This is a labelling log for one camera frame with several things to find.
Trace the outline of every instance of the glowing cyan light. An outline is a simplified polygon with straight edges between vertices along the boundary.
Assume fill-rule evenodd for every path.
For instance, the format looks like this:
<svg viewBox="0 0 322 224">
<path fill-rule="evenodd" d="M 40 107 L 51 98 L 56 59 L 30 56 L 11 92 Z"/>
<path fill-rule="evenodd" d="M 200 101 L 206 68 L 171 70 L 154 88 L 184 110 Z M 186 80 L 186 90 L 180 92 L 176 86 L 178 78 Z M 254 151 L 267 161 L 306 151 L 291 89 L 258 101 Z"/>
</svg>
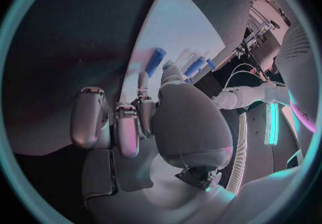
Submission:
<svg viewBox="0 0 322 224">
<path fill-rule="evenodd" d="M 277 103 L 271 103 L 269 105 L 266 121 L 266 135 L 265 144 L 277 145 L 279 138 L 279 106 Z"/>
</svg>

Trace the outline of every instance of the ribbed white surface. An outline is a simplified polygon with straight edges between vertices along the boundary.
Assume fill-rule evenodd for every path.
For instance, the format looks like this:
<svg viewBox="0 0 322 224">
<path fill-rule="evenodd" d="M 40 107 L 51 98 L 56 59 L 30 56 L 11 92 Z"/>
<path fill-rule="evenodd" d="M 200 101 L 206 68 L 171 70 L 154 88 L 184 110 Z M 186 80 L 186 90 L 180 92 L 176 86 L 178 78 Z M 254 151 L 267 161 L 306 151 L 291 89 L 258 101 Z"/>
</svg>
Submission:
<svg viewBox="0 0 322 224">
<path fill-rule="evenodd" d="M 232 172 L 229 177 L 226 189 L 237 194 L 243 180 L 247 151 L 247 123 L 246 113 L 239 116 L 239 136 L 235 161 L 233 163 Z"/>
</svg>

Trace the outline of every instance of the robotic arm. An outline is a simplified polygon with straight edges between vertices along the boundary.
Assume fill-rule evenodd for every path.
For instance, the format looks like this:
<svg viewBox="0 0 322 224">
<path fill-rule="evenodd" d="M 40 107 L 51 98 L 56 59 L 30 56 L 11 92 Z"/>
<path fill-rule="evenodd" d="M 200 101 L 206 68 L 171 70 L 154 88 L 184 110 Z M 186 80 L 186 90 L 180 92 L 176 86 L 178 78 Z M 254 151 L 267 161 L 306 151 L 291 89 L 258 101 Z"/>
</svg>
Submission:
<svg viewBox="0 0 322 224">
<path fill-rule="evenodd" d="M 290 97 L 286 87 L 278 86 L 274 82 L 264 82 L 257 87 L 238 86 L 225 88 L 218 96 L 213 96 L 212 100 L 218 109 L 226 110 L 247 107 L 256 101 L 290 104 Z"/>
</svg>

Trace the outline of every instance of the pink light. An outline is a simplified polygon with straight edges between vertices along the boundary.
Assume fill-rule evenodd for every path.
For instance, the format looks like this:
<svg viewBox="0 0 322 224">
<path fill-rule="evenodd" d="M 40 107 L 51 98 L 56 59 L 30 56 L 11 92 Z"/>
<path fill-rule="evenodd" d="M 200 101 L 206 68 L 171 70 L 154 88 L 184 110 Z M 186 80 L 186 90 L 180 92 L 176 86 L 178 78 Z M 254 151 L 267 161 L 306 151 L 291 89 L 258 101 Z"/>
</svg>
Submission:
<svg viewBox="0 0 322 224">
<path fill-rule="evenodd" d="M 304 126 L 311 132 L 315 133 L 317 131 L 315 124 L 312 123 L 308 118 L 304 116 L 304 114 L 294 105 L 292 102 L 290 102 L 291 108 L 296 115 L 296 117 L 303 123 Z"/>
</svg>

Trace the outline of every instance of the dark background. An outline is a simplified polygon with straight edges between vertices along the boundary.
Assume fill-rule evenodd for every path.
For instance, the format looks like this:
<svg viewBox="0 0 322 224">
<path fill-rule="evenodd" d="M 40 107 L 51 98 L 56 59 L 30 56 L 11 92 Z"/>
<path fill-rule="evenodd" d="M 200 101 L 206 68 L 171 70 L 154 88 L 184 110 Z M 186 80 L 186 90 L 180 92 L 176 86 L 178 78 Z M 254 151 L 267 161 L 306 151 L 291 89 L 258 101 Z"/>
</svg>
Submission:
<svg viewBox="0 0 322 224">
<path fill-rule="evenodd" d="M 1 0 L 0 4 L 0 17 L 6 12 L 12 0 Z M 316 9 L 321 13 L 320 0 L 311 0 Z M 322 220 L 321 205 L 321 188 L 322 175 L 316 180 L 315 185 L 311 189 L 307 199 L 301 203 L 301 210 L 296 211 L 291 217 L 290 222 L 305 222 L 305 223 L 318 223 Z M 1 218 L 8 219 L 10 222 L 23 220 L 24 223 L 35 223 L 35 220 L 30 214 L 24 210 L 20 202 L 17 200 L 10 187 L 7 185 L 3 175 L 0 176 L 0 186 L 2 192 L 2 205 Z"/>
</svg>

